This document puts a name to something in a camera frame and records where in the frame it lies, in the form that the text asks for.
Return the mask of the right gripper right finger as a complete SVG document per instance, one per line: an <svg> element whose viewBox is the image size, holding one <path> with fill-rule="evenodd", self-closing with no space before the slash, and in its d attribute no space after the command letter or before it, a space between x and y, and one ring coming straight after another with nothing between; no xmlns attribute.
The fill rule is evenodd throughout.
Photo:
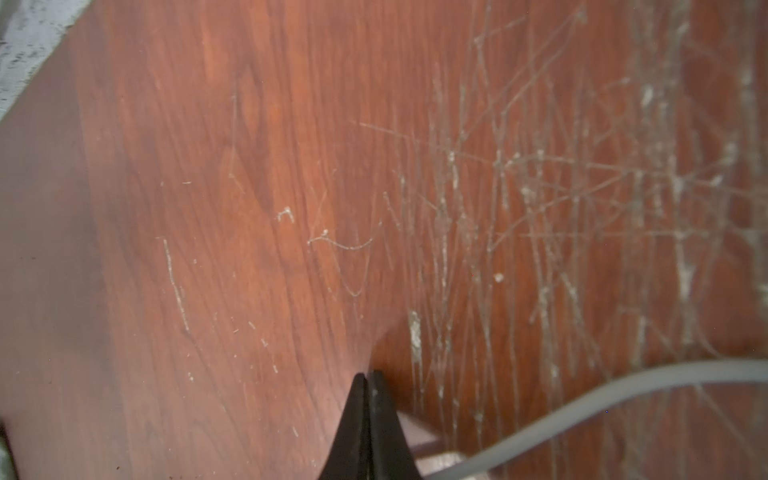
<svg viewBox="0 0 768 480"><path fill-rule="evenodd" d="M367 376L370 418L370 478L421 480L384 374Z"/></svg>

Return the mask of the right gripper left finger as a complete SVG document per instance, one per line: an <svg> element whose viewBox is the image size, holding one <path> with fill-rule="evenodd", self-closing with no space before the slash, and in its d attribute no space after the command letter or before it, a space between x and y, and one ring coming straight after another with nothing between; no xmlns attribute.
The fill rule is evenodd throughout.
<svg viewBox="0 0 768 480"><path fill-rule="evenodd" d="M369 477L368 382L354 376L320 480L366 480Z"/></svg>

